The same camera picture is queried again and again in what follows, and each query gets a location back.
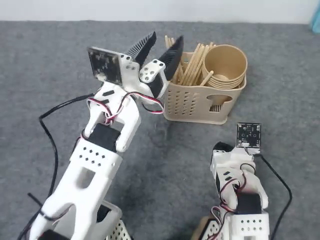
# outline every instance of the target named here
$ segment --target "beige cup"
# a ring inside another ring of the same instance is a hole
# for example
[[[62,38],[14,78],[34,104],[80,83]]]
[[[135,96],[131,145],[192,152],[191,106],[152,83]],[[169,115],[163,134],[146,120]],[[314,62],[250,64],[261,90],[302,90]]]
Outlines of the beige cup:
[[[206,54],[202,75],[205,78],[210,71],[213,71],[208,86],[233,89],[243,81],[247,67],[247,57],[239,48],[232,45],[217,45]]]

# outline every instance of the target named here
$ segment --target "ventilation holes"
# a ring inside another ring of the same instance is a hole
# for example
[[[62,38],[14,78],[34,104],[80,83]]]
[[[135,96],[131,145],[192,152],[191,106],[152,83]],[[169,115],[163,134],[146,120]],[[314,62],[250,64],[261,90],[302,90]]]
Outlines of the ventilation holes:
[[[209,112],[219,113],[222,108],[222,105],[212,105],[209,109]]]

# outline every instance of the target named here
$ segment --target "robotic arm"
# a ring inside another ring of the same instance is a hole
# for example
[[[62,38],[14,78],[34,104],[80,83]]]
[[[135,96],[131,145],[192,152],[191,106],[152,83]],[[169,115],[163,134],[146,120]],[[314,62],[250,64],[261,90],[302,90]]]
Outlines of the robotic arm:
[[[122,162],[119,153],[130,145],[140,123],[134,97],[143,104],[158,104],[180,61],[183,37],[179,37],[159,59],[142,67],[155,44],[153,32],[126,54],[97,47],[88,48],[95,78],[102,85],[87,99],[90,119],[70,157],[60,183],[45,201],[30,229],[30,240],[102,240],[121,235],[130,240],[121,221],[121,210],[104,197]],[[121,131],[112,128],[123,125]],[[87,173],[94,176],[83,187]]]
[[[268,196],[254,163],[260,141],[261,124],[239,123],[236,147],[223,142],[213,147],[210,170],[220,205],[211,209],[212,217],[202,222],[203,230],[192,240],[269,239]]]

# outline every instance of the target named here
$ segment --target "red wire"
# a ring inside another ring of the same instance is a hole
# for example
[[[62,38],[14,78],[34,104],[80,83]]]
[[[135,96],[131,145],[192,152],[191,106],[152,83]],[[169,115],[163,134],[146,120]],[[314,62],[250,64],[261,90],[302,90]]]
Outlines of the red wire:
[[[219,195],[219,197],[220,197],[221,202],[223,202],[224,204],[227,204],[227,203],[226,203],[225,200],[223,200],[223,198],[222,198],[222,192],[226,189],[226,187],[227,187],[229,184],[231,184],[231,183],[234,182],[234,181],[239,181],[239,180],[236,179],[236,178],[232,178],[232,179],[229,180],[229,181],[221,188],[221,190],[220,190],[220,195]]]

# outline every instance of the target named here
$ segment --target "white plastic bracket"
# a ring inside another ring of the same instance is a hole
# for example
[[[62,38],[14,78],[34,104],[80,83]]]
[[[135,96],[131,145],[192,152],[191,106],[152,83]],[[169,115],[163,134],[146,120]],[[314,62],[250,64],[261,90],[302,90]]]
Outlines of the white plastic bracket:
[[[165,68],[166,65],[157,59],[153,59],[151,62],[149,62],[147,65],[145,65],[139,73],[140,80],[145,83],[151,83],[155,80],[156,76],[159,74],[161,81],[162,81],[162,89],[157,98],[161,98],[163,94],[166,92],[166,89],[169,85],[169,82],[167,81],[166,75],[165,75]]]
[[[234,214],[230,217],[232,240],[255,237],[256,240],[269,239],[269,214]]]
[[[114,91],[113,94],[106,95],[110,91]],[[94,98],[99,101],[108,100],[108,106],[113,114],[118,111],[122,98],[127,92],[120,86],[110,82],[104,82],[99,91],[95,94]],[[91,103],[90,105],[90,119],[84,129],[84,136],[88,138],[95,126],[98,123],[104,122],[105,109],[102,106]],[[123,102],[123,108],[118,116],[114,119],[116,122],[123,124],[120,136],[116,141],[116,151],[125,152],[130,145],[136,131],[141,123],[141,118],[136,102],[132,97],[127,97]]]
[[[76,208],[74,233],[71,240],[88,240],[95,228],[97,212],[111,185],[122,158],[107,149],[80,139],[70,164],[54,193],[45,201],[42,211],[50,217],[59,216],[70,206]],[[88,187],[81,187],[88,170],[95,174]],[[38,215],[30,230],[30,239],[36,240],[48,229],[51,221]]]

